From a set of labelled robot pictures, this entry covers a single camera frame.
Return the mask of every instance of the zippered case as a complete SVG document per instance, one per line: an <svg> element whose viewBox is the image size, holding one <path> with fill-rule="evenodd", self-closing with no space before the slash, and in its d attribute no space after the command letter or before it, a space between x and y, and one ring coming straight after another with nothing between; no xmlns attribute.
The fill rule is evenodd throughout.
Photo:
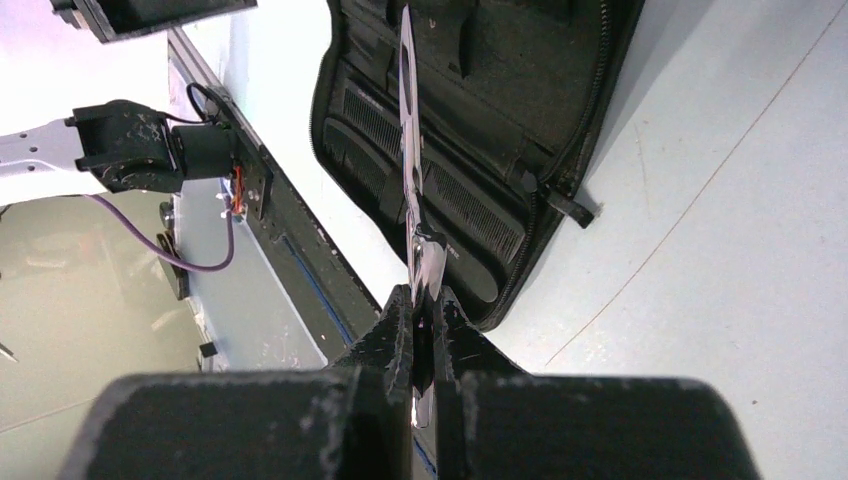
<svg viewBox="0 0 848 480"><path fill-rule="evenodd" d="M498 326L574 201L642 1L329 0L315 156L405 260L400 12L418 61L424 208L448 238L444 283Z"/></svg>

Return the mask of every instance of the comb teeth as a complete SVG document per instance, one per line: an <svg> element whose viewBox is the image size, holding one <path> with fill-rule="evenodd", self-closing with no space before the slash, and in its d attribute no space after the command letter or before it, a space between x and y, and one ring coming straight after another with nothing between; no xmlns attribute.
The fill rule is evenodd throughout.
<svg viewBox="0 0 848 480"><path fill-rule="evenodd" d="M359 96L351 88L345 90L343 112L368 138L400 164L400 127Z"/></svg>
<svg viewBox="0 0 848 480"><path fill-rule="evenodd" d="M523 235L509 228L442 167L434 162L428 163L430 163L428 180L435 186L435 198L438 199L434 203L444 210L453 222L467 225L471 238L477 239L498 258L509 263Z"/></svg>
<svg viewBox="0 0 848 480"><path fill-rule="evenodd" d="M362 147L344 132L332 125L326 125L324 148L330 152L337 164L342 165L360 185L368 190L374 200L380 198L387 175Z"/></svg>

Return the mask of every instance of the blue cable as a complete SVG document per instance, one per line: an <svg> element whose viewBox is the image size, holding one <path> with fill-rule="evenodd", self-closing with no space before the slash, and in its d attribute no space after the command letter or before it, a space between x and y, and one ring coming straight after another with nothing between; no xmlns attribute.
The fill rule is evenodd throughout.
<svg viewBox="0 0 848 480"><path fill-rule="evenodd" d="M315 281L315 277L313 277L309 269L306 268L306 264L303 263L303 260L301 260L300 256L297 254L297 251L295 251L291 242L289 242L289 239L283 236L283 241L285 242L286 247L289 249L289 253L291 253L292 257L294 257L295 261L297 262L297 265L300 267L300 271L303 272L303 275L309 281L309 284L310 286L312 286L312 289L315 290L316 294L318 294L318 298L321 300L321 304L324 305L324 308L327 310L327 313L330 315L330 318L333 320L333 323L336 324L336 328L339 329L339 333L342 335L342 339L344 340L345 345L350 346L351 344L353 344L353 335L347 328L347 325L345 325L339 318L338 314L336 314L336 311L330 305L330 301L327 299L327 296L324 295L323 291L321 291L321 287L318 286L318 282ZM424 462L424 468L426 468L427 471L430 472L430 475L432 475L433 478L438 478L438 475L436 474L436 465L433 463L432 460L430 460L430 457L427 456L427 451L424 450L424 447L421 446L421 443L414 436L412 437L412 441L414 443L416 453L418 453L418 456L421 457L421 461Z"/></svg>

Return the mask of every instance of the scissors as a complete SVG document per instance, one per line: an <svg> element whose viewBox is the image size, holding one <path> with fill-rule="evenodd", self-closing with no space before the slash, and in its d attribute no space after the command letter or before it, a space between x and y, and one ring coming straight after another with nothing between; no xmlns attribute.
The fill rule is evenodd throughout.
<svg viewBox="0 0 848 480"><path fill-rule="evenodd" d="M403 129L403 188L406 197L406 262L412 291L412 425L430 424L433 411L433 305L442 289L447 241L427 223L422 205L421 125L418 73L409 5L403 9L398 67L400 121Z"/></svg>

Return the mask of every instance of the white table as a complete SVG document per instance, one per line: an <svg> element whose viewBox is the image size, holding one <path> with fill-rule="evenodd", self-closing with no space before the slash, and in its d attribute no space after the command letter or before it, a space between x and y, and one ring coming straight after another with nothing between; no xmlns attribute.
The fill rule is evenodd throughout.
<svg viewBox="0 0 848 480"><path fill-rule="evenodd" d="M405 282L314 160L323 2L186 27L378 301ZM581 195L504 324L531 371L683 375L733 406L767 478L848 471L844 0L649 1Z"/></svg>

